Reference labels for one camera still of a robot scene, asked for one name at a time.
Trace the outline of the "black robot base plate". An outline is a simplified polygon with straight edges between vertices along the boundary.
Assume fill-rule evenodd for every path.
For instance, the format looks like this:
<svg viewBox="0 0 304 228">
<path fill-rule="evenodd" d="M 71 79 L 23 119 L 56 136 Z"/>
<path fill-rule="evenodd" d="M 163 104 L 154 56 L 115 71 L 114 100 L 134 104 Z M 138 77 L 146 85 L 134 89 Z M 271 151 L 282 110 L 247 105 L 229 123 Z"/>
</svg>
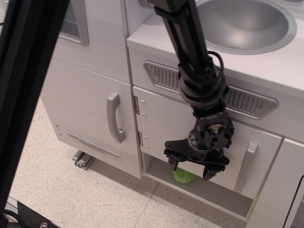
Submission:
<svg viewBox="0 0 304 228">
<path fill-rule="evenodd" d="M 17 201 L 17 209 L 18 215 L 28 228 L 59 228 L 57 224 L 19 201 Z"/>
</svg>

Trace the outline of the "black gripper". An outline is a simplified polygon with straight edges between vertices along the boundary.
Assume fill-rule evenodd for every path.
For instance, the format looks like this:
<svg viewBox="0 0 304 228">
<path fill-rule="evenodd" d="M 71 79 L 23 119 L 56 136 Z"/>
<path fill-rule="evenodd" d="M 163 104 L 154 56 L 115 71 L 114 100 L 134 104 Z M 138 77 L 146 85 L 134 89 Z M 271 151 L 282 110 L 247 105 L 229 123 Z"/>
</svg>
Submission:
<svg viewBox="0 0 304 228">
<path fill-rule="evenodd" d="M 218 172 L 224 171 L 230 160 L 223 154 L 223 150 L 199 150 L 195 147 L 195 143 L 190 139 L 167 141 L 165 143 L 164 154 L 168 158 L 169 167 L 172 171 L 176 171 L 178 163 L 192 162 L 203 165 L 203 179 L 210 180 Z"/>
</svg>

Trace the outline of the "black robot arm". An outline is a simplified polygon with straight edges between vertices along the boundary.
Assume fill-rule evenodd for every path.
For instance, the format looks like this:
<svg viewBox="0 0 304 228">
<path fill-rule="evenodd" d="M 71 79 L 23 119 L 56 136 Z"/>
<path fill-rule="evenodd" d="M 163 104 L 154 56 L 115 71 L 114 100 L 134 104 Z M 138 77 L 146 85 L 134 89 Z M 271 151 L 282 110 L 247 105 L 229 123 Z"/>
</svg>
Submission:
<svg viewBox="0 0 304 228">
<path fill-rule="evenodd" d="M 196 145 L 189 139 L 165 144 L 170 168 L 190 161 L 205 167 L 209 180 L 228 164 L 223 149 L 231 145 L 234 127 L 225 110 L 229 87 L 223 68 L 215 69 L 214 51 L 207 51 L 199 13 L 193 0 L 153 0 L 179 59 L 182 97 L 196 117 Z M 0 36 L 0 225 L 38 102 L 67 0 L 11 0 Z"/>
</svg>

